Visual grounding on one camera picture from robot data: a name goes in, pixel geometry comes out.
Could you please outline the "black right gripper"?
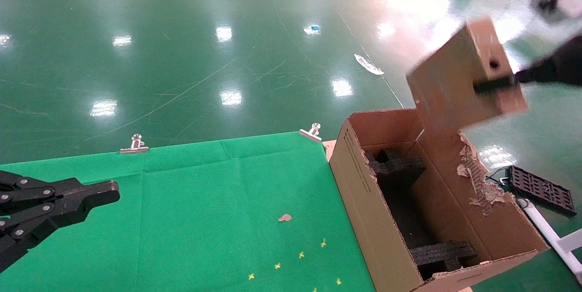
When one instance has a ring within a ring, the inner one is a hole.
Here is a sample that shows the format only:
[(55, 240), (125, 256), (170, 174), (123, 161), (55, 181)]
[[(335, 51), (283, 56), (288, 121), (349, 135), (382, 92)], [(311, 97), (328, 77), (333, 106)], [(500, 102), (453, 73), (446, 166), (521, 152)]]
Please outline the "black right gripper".
[(577, 35), (515, 76), (504, 76), (490, 81), (475, 82), (477, 95), (486, 95), (508, 89), (518, 83), (561, 83), (582, 86), (582, 36)]

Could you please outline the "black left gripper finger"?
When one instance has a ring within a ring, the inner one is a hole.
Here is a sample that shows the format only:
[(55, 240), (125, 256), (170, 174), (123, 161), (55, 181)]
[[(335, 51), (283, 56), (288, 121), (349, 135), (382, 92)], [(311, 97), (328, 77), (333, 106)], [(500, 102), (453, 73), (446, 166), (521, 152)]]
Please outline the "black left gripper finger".
[(84, 185), (76, 178), (45, 182), (1, 171), (0, 182), (2, 213), (15, 213), (48, 203), (64, 212), (72, 212), (114, 203), (120, 199), (119, 186), (114, 180), (90, 185)]
[(87, 204), (68, 208), (65, 201), (55, 201), (2, 217), (0, 271), (6, 271), (56, 230), (85, 221), (89, 212)]

